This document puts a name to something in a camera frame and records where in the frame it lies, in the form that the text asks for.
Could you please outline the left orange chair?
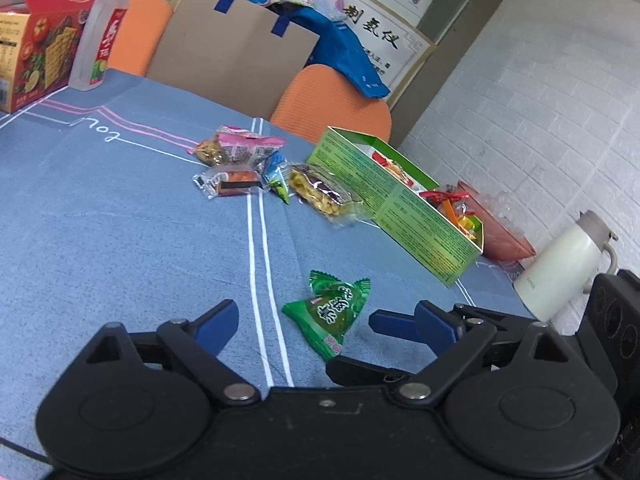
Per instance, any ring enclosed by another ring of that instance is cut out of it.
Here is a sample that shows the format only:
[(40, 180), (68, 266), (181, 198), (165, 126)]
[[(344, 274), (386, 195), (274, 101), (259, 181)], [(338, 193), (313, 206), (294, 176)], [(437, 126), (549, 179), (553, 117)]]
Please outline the left orange chair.
[(144, 76), (171, 15), (172, 7), (167, 0), (129, 0), (108, 68)]

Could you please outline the right orange chair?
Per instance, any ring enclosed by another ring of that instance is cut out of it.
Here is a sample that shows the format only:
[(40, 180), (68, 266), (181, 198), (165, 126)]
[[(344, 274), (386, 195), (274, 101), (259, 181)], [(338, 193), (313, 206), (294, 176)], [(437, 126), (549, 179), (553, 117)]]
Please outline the right orange chair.
[(301, 70), (269, 121), (280, 129), (316, 144), (329, 127), (342, 128), (388, 141), (392, 116), (385, 101), (365, 98), (333, 68), (314, 64)]

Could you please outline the pink-top clear snack packet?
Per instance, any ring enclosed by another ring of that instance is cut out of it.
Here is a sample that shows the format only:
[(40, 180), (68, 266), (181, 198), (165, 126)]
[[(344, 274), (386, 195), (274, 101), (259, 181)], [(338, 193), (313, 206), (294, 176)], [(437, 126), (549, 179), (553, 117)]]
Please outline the pink-top clear snack packet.
[(258, 136), (246, 129), (221, 126), (209, 139), (190, 148), (189, 153), (208, 166), (255, 166), (284, 144), (285, 138), (280, 136)]

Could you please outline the clear orange-top snack packet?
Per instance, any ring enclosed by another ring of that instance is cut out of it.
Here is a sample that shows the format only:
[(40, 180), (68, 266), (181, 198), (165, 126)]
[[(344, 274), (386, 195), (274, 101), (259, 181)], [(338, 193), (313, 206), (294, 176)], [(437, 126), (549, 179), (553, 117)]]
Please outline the clear orange-top snack packet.
[(468, 193), (447, 190), (426, 190), (419, 196), (443, 214), (463, 235), (478, 244), (480, 228), (476, 225), (475, 210), (468, 204)]

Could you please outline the red cracker box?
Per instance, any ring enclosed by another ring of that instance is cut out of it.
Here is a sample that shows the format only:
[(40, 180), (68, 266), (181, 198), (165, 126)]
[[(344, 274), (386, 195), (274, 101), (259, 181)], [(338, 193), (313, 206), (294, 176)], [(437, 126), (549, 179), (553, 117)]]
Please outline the red cracker box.
[(1, 110), (63, 87), (96, 0), (1, 0)]

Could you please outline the pink glass bowl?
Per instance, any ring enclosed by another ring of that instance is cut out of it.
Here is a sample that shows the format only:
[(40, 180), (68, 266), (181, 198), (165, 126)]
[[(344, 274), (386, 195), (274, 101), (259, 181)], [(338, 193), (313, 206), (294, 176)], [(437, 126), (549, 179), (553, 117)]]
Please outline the pink glass bowl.
[(459, 180), (457, 189), (468, 193), (466, 199), (477, 218), (484, 226), (483, 254), (492, 261), (518, 261), (536, 255), (536, 250), (524, 235), (516, 235), (501, 223), (480, 200), (480, 193), (475, 188)]

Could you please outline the blue fabric bag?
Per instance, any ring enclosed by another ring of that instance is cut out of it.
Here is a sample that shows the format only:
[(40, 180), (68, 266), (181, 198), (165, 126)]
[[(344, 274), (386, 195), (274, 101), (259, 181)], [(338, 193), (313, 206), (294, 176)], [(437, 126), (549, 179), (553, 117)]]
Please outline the blue fabric bag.
[(357, 35), (347, 25), (332, 22), (309, 6), (286, 4), (283, 13), (296, 25), (318, 36), (307, 66), (331, 67), (367, 99), (384, 99), (390, 94)]

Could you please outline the brown yellow nut packet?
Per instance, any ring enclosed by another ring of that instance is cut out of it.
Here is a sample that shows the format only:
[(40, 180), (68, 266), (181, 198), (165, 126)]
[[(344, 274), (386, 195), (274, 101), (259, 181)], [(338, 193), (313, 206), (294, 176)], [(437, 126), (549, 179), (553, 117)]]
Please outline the brown yellow nut packet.
[(299, 198), (331, 222), (346, 223), (366, 216), (363, 200), (334, 174), (317, 165), (291, 165), (288, 184)]

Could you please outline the red twist snack bag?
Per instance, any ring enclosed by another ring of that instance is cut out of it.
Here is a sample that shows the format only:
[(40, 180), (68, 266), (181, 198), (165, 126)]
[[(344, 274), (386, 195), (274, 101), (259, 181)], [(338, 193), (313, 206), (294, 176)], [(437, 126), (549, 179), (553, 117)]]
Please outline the red twist snack bag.
[(408, 188), (413, 188), (413, 180), (411, 180), (411, 178), (408, 176), (405, 170), (402, 169), (398, 162), (385, 157), (377, 151), (374, 151), (371, 154), (371, 158), (398, 181), (403, 183), (405, 186), (408, 186)]

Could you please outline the white thermos jug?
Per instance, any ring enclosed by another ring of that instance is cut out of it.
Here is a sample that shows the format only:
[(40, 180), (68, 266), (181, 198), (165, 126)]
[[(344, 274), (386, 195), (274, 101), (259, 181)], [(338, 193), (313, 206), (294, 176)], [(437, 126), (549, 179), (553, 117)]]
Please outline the white thermos jug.
[(594, 211), (582, 212), (514, 281), (526, 309), (549, 322), (576, 295), (589, 295), (604, 254), (610, 259), (606, 273), (617, 270), (613, 240), (617, 235)]

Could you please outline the brown paper bag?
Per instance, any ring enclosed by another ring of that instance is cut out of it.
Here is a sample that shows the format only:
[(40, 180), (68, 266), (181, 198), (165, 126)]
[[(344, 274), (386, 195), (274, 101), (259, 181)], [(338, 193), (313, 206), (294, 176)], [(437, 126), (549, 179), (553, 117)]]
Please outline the brown paper bag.
[(318, 36), (246, 0), (180, 0), (146, 76), (270, 118)]

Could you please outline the small green candy packet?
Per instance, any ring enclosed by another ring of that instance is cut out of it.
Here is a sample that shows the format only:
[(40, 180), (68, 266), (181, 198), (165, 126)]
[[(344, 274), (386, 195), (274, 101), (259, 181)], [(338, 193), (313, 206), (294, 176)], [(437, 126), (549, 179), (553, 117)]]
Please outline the small green candy packet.
[(339, 356), (344, 338), (366, 305), (370, 278), (353, 283), (312, 270), (309, 275), (312, 297), (289, 302), (282, 312), (300, 329), (306, 341), (325, 361)]

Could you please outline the white red drink bottle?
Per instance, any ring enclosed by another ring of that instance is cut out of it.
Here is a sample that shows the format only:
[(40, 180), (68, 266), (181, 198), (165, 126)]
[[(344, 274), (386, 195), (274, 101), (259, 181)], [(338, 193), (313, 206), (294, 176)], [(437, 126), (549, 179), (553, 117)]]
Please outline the white red drink bottle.
[(68, 86), (87, 91), (102, 84), (129, 0), (96, 0), (80, 37)]

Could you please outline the green cardboard box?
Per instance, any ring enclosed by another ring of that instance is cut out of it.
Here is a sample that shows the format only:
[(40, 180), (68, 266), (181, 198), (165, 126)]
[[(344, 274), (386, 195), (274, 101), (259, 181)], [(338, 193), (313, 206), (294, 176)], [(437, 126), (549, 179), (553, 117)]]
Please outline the green cardboard box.
[[(378, 165), (371, 158), (374, 151), (398, 162), (413, 180), (413, 188)], [(483, 222), (475, 216), (480, 228), (480, 242), (476, 244), (419, 196), (426, 190), (450, 190), (376, 136), (327, 128), (308, 162), (328, 170), (359, 195), (370, 218), (442, 283), (454, 284), (483, 255)]]

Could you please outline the orange chair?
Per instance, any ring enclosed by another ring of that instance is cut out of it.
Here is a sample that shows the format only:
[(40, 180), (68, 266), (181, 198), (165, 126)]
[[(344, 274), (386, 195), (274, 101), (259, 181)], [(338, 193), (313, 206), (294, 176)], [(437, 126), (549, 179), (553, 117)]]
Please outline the orange chair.
[(388, 141), (392, 116), (385, 101), (365, 98), (333, 68), (314, 64), (301, 70), (269, 121), (280, 129), (316, 144), (329, 127), (342, 128)]
[(108, 68), (144, 76), (171, 15), (172, 7), (167, 0), (129, 0)]

